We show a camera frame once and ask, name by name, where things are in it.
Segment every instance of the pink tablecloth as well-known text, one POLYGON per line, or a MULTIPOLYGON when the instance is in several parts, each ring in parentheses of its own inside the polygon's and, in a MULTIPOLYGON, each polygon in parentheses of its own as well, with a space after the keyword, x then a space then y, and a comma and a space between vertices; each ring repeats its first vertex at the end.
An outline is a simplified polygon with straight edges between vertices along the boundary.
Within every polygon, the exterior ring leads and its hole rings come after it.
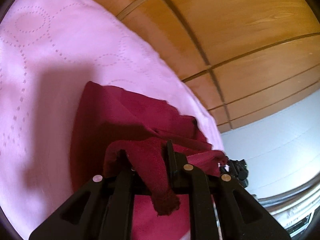
POLYGON ((223 150, 188 87, 103 7, 16 0, 0 24, 0 206, 24 239, 72 193, 70 138, 88 81, 166 100, 223 150))

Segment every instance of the red cloth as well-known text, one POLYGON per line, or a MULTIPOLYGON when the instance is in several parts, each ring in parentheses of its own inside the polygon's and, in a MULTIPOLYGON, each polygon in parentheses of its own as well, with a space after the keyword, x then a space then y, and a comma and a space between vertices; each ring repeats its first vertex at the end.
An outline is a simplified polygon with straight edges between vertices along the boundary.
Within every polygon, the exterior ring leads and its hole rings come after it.
POLYGON ((188 161, 207 174, 220 174, 218 162, 227 158, 198 129, 196 119, 180 115, 166 101, 148 98, 114 86, 88 82, 76 114, 70 149, 71 176, 74 189, 96 174, 115 176, 125 163, 125 150, 133 168, 152 193, 159 215, 169 215, 179 208, 172 192, 162 149, 168 139, 174 150, 188 156, 188 161))

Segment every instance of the maroon fabric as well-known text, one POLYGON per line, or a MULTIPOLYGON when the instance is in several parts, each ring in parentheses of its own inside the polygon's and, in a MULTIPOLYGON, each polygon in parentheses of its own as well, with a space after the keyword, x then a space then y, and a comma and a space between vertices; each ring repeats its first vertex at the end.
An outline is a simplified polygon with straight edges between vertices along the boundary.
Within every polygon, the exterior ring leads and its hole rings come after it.
POLYGON ((180 201, 169 187, 162 158, 168 139, 173 141, 175 151, 188 156, 190 163, 207 174, 218 176, 218 162, 227 162, 223 152, 211 150, 194 117, 180 115, 163 100, 88 82, 71 141, 74 190, 96 174, 117 175, 124 165, 129 165, 121 156, 121 150, 125 150, 151 191, 155 210, 159 215, 169 215, 179 208, 180 201))

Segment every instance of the white wall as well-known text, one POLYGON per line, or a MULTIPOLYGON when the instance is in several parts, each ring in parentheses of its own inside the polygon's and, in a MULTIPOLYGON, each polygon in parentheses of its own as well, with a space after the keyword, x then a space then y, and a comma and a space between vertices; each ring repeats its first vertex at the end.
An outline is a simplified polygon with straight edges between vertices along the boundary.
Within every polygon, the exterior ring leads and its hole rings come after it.
POLYGON ((245 159, 251 194, 286 192, 320 172, 320 90, 262 120, 222 135, 230 159, 245 159))

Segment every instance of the round metal rivet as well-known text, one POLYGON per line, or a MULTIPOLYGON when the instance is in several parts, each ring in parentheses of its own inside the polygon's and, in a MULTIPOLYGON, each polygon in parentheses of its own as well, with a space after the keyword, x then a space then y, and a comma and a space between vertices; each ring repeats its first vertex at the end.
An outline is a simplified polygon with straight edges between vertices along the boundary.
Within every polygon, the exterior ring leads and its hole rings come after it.
POLYGON ((103 177, 102 177, 101 175, 96 175, 96 176, 94 176, 94 177, 92 178, 92 180, 93 180, 94 182, 100 182, 100 181, 102 181, 102 179, 103 179, 103 177))
POLYGON ((228 182, 228 181, 231 180, 231 176, 228 175, 228 174, 223 174, 223 175, 221 176, 221 179, 222 179, 223 181, 228 182))
POLYGON ((184 168, 186 171, 192 171, 192 170, 193 170, 193 165, 191 165, 191 164, 185 164, 185 165, 183 165, 183 168, 184 168))

